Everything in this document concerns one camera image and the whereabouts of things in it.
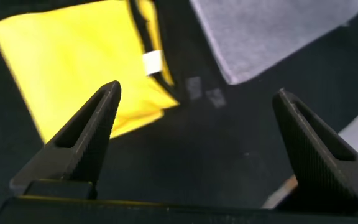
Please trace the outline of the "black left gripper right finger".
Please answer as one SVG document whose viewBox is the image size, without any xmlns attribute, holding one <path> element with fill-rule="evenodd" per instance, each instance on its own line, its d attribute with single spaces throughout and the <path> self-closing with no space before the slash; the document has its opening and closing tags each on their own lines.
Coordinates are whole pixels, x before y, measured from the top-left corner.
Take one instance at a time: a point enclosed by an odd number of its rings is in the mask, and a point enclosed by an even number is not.
<svg viewBox="0 0 358 224">
<path fill-rule="evenodd" d="M 298 187 L 308 204 L 358 214 L 358 152 L 293 93 L 279 90 L 272 104 Z"/>
</svg>

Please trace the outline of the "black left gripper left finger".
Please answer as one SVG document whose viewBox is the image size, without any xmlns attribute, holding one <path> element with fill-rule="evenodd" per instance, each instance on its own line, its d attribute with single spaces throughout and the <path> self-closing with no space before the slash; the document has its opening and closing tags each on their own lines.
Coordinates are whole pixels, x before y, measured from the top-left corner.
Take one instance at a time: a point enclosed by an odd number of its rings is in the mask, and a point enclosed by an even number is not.
<svg viewBox="0 0 358 224">
<path fill-rule="evenodd" d="M 120 100 L 118 81 L 99 88 L 11 179 L 11 190 L 23 194 L 42 179 L 97 183 Z"/>
</svg>

